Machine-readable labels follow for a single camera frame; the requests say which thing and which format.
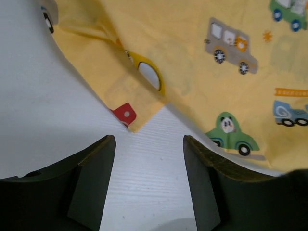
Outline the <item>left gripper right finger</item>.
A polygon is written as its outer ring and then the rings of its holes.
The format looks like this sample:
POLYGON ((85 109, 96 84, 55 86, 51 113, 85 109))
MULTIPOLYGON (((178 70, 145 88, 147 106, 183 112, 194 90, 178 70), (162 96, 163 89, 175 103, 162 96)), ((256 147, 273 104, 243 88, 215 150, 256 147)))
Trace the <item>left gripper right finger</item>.
POLYGON ((199 231, 307 230, 307 170, 278 177, 261 174, 188 135, 183 152, 199 231))

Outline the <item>yellow vehicle-print cloth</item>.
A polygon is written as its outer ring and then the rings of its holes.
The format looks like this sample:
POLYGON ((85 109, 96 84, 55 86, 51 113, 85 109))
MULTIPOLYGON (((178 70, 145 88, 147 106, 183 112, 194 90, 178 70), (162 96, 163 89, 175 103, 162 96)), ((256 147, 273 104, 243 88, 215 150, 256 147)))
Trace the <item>yellow vehicle-print cloth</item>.
POLYGON ((307 1, 39 4, 66 59, 130 131, 171 103, 228 153, 307 168, 307 1))

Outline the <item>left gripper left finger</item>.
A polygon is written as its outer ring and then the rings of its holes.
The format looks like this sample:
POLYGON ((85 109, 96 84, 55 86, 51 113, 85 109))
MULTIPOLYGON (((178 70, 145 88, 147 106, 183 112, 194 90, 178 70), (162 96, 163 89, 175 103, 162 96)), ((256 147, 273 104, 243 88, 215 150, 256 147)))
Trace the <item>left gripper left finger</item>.
POLYGON ((1 179, 1 230, 99 230, 115 148, 107 135, 50 166, 1 179))

